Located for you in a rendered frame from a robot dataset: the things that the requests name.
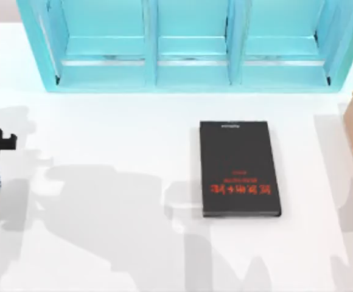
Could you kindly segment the black book with red lettering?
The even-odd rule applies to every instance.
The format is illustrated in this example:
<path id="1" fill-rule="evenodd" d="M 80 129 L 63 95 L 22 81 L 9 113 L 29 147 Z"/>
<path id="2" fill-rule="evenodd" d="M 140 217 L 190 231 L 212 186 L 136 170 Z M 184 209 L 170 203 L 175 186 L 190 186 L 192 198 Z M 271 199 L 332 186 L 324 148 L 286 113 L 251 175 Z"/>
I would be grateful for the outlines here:
<path id="1" fill-rule="evenodd" d="M 200 163 L 204 217 L 282 215 L 266 121 L 200 122 Z"/>

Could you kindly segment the light blue rack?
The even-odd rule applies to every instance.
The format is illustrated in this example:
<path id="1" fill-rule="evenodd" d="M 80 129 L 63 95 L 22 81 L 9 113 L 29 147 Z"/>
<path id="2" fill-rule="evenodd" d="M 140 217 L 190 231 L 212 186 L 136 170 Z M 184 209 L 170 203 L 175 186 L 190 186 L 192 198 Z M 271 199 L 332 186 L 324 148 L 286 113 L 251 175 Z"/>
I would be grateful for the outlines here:
<path id="1" fill-rule="evenodd" d="M 16 0 L 49 92 L 337 92 L 353 0 Z"/>

